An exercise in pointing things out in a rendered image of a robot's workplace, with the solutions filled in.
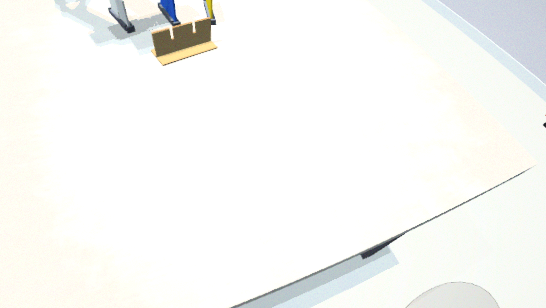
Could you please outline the tan notched board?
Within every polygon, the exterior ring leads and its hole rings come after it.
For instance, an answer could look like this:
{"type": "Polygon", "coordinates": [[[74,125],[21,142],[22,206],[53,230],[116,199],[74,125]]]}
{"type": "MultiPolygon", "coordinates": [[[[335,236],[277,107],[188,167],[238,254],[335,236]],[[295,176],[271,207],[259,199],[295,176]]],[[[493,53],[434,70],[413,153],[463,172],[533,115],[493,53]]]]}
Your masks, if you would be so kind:
{"type": "Polygon", "coordinates": [[[211,18],[194,23],[195,32],[192,22],[172,26],[173,38],[169,27],[152,32],[154,49],[151,52],[163,66],[218,48],[212,41],[211,18]]]}

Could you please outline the blue flat board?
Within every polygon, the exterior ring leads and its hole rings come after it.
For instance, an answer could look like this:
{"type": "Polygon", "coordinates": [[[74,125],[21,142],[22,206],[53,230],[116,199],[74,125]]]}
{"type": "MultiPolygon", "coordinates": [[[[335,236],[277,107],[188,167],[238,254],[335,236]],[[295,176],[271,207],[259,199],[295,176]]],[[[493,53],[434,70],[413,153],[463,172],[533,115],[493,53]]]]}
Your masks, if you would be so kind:
{"type": "Polygon", "coordinates": [[[176,8],[174,0],[160,0],[160,4],[164,7],[167,13],[173,18],[174,22],[176,20],[176,8]]]}

